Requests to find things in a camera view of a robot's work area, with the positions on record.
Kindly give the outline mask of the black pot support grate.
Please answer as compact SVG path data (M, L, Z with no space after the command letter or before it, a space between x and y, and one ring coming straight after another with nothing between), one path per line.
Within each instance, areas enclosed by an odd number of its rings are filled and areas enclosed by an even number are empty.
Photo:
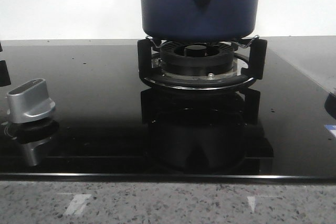
M263 78L267 41L258 36L251 39L222 42L232 46L234 49L234 56L237 59L238 75L214 81L177 81L160 77L159 73L152 68L152 55L158 52L163 44L167 44L168 42L170 41L162 41L152 37L146 37L137 42L139 78L149 87L192 91L226 90L248 86L256 80ZM215 44L218 42L186 43Z

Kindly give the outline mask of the blue cooking pot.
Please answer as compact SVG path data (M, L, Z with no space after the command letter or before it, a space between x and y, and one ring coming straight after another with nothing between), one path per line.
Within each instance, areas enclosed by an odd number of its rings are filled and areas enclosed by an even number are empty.
M255 29L258 0L141 0L142 27L182 42L241 39Z

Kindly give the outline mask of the black round gas burner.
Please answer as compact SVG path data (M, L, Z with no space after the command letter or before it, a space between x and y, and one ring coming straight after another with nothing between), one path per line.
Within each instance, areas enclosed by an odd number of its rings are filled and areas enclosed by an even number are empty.
M168 42L152 55L152 68L177 81L214 81L238 75L232 46L218 42Z

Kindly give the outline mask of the silver stove control knob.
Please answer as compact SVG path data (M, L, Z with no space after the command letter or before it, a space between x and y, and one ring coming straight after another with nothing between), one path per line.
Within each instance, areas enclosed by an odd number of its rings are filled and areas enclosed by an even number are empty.
M56 108L56 103L49 96L45 79L30 80L9 91L6 97L9 121L16 124L47 118Z

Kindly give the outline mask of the black left burner grate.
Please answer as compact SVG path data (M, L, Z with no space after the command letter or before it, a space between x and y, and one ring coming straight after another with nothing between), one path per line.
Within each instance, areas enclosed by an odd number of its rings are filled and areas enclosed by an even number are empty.
M6 61L2 59L0 60L0 85L1 87L11 85L11 80L7 69Z

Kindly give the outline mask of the black glass stove top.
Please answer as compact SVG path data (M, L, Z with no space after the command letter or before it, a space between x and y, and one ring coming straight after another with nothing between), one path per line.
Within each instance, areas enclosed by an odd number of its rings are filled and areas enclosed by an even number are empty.
M3 42L2 180L335 183L335 94L272 49L264 77L220 94L156 91L135 40ZM45 79L51 116L9 121Z

